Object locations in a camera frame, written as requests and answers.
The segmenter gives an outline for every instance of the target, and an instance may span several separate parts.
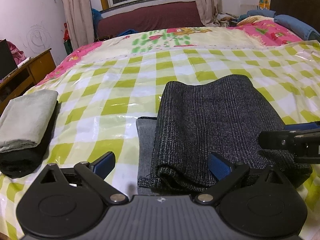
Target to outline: wooden desk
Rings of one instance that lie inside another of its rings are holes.
[[[16,68],[0,83],[0,115],[11,99],[23,95],[56,68],[50,50]]]

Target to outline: green and white checkered sheet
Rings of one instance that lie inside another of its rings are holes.
[[[59,93],[61,109],[43,166],[56,162],[70,167],[113,151],[117,163],[106,181],[128,195],[136,194],[135,121],[157,115],[167,82],[199,85],[230,74],[246,75],[286,124],[311,122],[320,120],[319,62],[320,44],[315,41],[263,49],[161,48],[96,62],[84,58],[61,77],[28,91],[46,88]],[[22,236],[15,207],[38,173],[13,180],[0,176],[0,231],[12,240]],[[309,208],[301,233],[305,239],[320,228],[315,223],[320,219],[319,174],[315,165],[299,188]]]

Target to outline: metal screw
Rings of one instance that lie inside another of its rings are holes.
[[[201,202],[210,202],[213,200],[213,196],[211,196],[210,194],[200,194],[198,196],[198,200],[200,200]]]
[[[125,195],[117,193],[110,196],[110,200],[113,202],[121,202],[125,200]]]

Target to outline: maroon sofa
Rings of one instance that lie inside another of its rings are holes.
[[[196,2],[174,2],[141,7],[100,20],[98,37],[118,34],[134,29],[137,32],[179,27],[203,26]]]

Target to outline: headboard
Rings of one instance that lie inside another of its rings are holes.
[[[295,17],[320,32],[319,4],[320,0],[271,0],[270,10]]]

